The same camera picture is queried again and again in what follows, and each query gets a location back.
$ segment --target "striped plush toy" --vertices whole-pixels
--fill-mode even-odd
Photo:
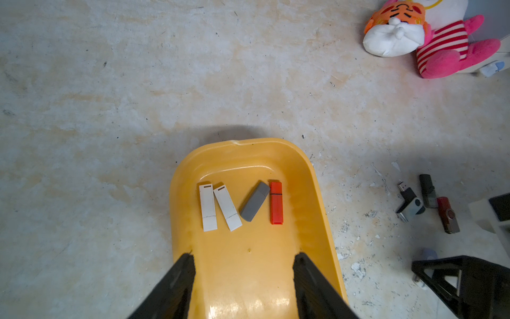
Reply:
[[[385,5],[396,2],[390,0]],[[432,31],[425,34],[425,43],[416,50],[418,71],[425,79],[447,77],[478,64],[496,53],[501,46],[497,39],[468,43],[468,35],[483,23],[477,15],[463,21],[468,0],[414,0],[425,7],[425,20]]]

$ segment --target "yellow plastic tray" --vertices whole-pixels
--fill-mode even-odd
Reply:
[[[230,232],[216,202],[218,229],[204,232],[198,184],[225,184],[238,211],[262,180],[283,184],[284,223],[269,221],[269,196],[251,222]],[[298,318],[294,256],[305,252],[347,303],[314,169],[282,139],[202,146],[179,165],[170,185],[173,259],[195,258],[190,318]]]

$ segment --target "plush toy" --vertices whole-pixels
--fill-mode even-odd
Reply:
[[[430,33],[425,8],[410,0],[398,1],[372,15],[365,27],[363,46],[373,55],[396,57],[416,50]]]
[[[497,39],[468,43],[468,35],[483,23],[477,15],[463,21],[468,0],[415,0],[425,7],[426,20],[432,28],[425,43],[416,50],[418,71],[426,79],[447,77],[484,61],[501,46]],[[386,5],[397,3],[396,0]]]

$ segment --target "white paint patch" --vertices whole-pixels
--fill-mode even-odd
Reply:
[[[340,231],[342,233],[346,233],[347,231],[349,230],[349,224],[348,223],[345,223],[342,228],[340,229]]]
[[[398,171],[400,171],[400,166],[398,166],[397,162],[391,162],[394,168],[396,168]]]
[[[365,217],[374,218],[377,216],[377,213],[378,213],[378,211],[372,209],[368,213],[365,214]]]
[[[361,268],[361,265],[358,262],[352,264],[351,269],[354,271],[354,275],[360,279],[363,279],[367,274],[366,270]]]

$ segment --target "concrete floor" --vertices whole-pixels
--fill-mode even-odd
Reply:
[[[172,265],[180,161],[281,137],[315,166],[360,318],[453,318],[411,260],[510,266],[467,209],[510,190],[510,72],[424,80],[411,55],[369,55],[380,2],[2,1],[0,317],[128,316]],[[396,218],[420,173],[461,233]]]

